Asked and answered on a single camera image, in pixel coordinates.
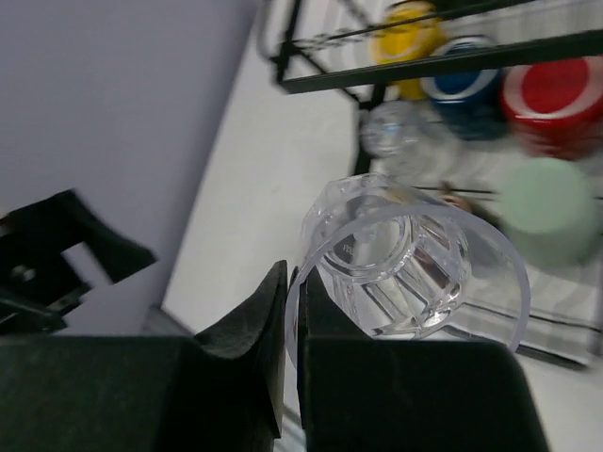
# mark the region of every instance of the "clear plastic cup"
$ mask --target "clear plastic cup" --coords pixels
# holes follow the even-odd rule
[[[499,230],[379,173],[330,182],[303,221],[285,308],[293,363],[300,285],[315,266],[333,302],[377,339],[483,339],[515,350],[530,314],[526,269]]]

